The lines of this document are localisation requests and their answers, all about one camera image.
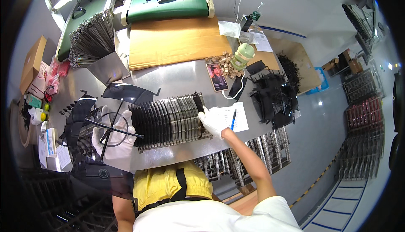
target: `hand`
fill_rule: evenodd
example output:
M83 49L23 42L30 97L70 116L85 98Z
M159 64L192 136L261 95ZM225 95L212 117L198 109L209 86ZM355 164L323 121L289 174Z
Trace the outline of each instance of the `hand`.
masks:
M213 136L223 140L224 138L222 138L221 132L222 130L227 128L227 126L225 126L223 121L215 117L215 115L213 115L205 106L203 106L203 108L204 113L198 113L198 117L201 123L204 125L205 129L207 129L208 132L210 132Z
M109 112L108 107L104 106L103 109L101 110L101 115L104 115L104 114L106 114L108 112ZM128 110L125 110L122 113L122 116L128 122L128 132L134 134L135 133L135 128L132 126L132 120L131 120L132 112L128 111ZM117 129L127 131L126 123L125 123L125 120L124 120L123 117L118 115L117 118L119 118L119 119L118 119L117 123L114 124L113 127L117 128ZM102 118L101 123L106 125L106 126L110 126L111 121L110 121L109 115L104 116ZM112 131L110 133L110 138L108 140L108 145L115 145L115 144L120 143L122 141L122 139L124 138L124 136L125 136L125 134L123 134L123 133ZM134 147L135 140L136 140L135 136L127 135L125 140L120 145L118 145L116 147L106 147L106 150L105 150L105 153L104 153L104 158L107 159L107 160L117 159L117 158L129 158L131 156L131 151L132 151L132 149ZM103 144L100 143L100 133L99 133L99 128L98 127L93 128L92 144L96 148L97 153L99 155L101 155L101 153L103 152Z

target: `pen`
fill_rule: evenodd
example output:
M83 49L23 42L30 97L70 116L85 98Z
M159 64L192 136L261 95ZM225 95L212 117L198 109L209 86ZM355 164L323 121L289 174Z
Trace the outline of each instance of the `pen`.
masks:
M233 131L233 124L235 123L235 118L236 118L236 109L235 112L233 113L233 119L232 119L232 124L230 125L230 129Z

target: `metal table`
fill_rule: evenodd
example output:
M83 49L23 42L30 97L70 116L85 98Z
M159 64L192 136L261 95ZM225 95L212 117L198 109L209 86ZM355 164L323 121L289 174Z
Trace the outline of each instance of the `metal table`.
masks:
M127 29L124 29L117 31L116 34L119 39L119 43L116 44L117 53L118 55L122 54L121 59L124 65L128 67L125 56L129 55L129 32ZM202 59L133 71L131 76L125 78L123 81L124 83L134 84L152 92L157 92L158 88L162 88L159 96L154 97L155 99L192 94L197 91L202 92L207 108L231 106L235 100L225 99L220 92L215 93L209 78L205 61ZM229 87L232 86L232 83L233 81L230 79ZM236 133L243 142L272 130L271 124L266 125L259 123L260 118L249 97L249 93L252 91L253 87L253 83L248 80L239 100L243 102L249 125L249 130ZM98 97L97 106L107 105L110 111L116 110L119 106L118 100L102 98L100 96L105 88L106 87L86 68L70 69L67 77L59 79L59 91L58 94L54 95L49 111L49 127L56 128L58 135L63 132L66 120L59 111L62 111L67 105L81 97L83 95L80 91L81 89L86 90L89 95ZM128 103L124 102L120 112L127 108ZM210 140L206 138L190 143L147 150L142 154L138 152L137 148L134 148L130 158L104 159L104 162L105 164L134 173L137 170L155 168L199 158L227 148L229 148L229 146L223 140L217 138ZM57 168L55 158L47 158L47 163L48 169L50 170L67 172L72 169L71 164L63 169Z

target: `smartphone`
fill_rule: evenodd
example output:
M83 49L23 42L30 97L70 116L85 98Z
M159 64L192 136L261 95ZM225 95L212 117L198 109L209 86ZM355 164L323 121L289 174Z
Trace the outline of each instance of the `smartphone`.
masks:
M219 63L207 63L207 70L215 92L229 89Z

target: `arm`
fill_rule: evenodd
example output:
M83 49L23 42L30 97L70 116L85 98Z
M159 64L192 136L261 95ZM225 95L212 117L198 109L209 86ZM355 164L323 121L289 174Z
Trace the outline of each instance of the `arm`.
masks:
M118 232L132 232L135 213L131 200L113 196L113 209L118 223Z
M246 146L230 128L222 130L221 136L239 156L250 177L256 183L258 203L268 197L276 196L269 171L256 153Z

